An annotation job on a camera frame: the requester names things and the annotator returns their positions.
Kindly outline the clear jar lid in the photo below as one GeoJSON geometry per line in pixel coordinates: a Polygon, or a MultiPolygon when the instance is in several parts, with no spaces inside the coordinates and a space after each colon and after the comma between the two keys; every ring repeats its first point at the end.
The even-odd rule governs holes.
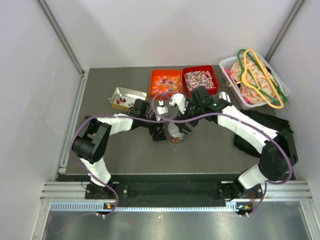
{"type": "Polygon", "coordinates": [[[184,133],[180,132],[179,127],[173,122],[170,122],[168,124],[168,132],[170,135],[175,137],[180,137],[184,135],[184,133]]]}

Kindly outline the metal scoop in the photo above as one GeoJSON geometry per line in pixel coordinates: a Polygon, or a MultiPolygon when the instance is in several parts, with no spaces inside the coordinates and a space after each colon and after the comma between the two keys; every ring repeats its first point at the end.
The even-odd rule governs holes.
{"type": "Polygon", "coordinates": [[[224,99],[225,101],[231,103],[230,96],[229,96],[228,93],[226,93],[225,91],[221,91],[221,92],[218,94],[218,97],[219,97],[220,99],[224,99]]]}

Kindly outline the gold candy tin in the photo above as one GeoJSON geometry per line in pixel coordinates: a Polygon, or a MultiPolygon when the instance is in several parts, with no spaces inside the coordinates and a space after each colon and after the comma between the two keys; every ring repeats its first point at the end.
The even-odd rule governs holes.
{"type": "Polygon", "coordinates": [[[134,106],[136,99],[147,100],[147,93],[124,87],[116,87],[109,102],[113,108],[127,111],[134,106]]]}

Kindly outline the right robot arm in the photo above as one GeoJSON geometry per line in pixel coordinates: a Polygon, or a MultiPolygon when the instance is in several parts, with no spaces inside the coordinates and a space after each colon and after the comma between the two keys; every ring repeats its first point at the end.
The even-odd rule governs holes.
{"type": "Polygon", "coordinates": [[[178,107],[175,124],[181,133],[191,133],[186,123],[195,127],[200,119],[206,119],[234,132],[259,153],[259,162],[233,181],[232,198],[245,198],[261,183],[280,184],[283,176],[291,178],[293,166],[298,161],[293,134],[286,129],[264,126],[243,114],[231,103],[226,92],[219,93],[218,99],[214,100],[201,86],[192,90],[190,97],[174,94],[169,104],[178,107]]]}

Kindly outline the clear glass jar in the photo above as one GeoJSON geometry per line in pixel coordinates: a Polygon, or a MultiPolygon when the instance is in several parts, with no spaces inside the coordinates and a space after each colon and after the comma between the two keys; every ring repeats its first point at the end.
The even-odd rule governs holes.
{"type": "Polygon", "coordinates": [[[169,140],[172,143],[179,144],[182,143],[185,139],[184,133],[169,133],[169,140]]]}

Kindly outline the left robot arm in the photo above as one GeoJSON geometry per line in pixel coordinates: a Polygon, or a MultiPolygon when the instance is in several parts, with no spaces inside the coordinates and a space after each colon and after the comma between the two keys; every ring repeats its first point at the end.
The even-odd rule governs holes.
{"type": "Polygon", "coordinates": [[[75,154],[84,164],[90,177],[93,191],[102,198],[109,198],[114,187],[109,181],[111,174],[104,161],[109,137],[120,132],[147,128],[152,140],[165,141],[165,127],[157,121],[156,115],[149,115],[150,104],[146,100],[136,99],[127,113],[114,114],[108,117],[87,115],[75,133],[69,146],[69,154],[75,154]]]}

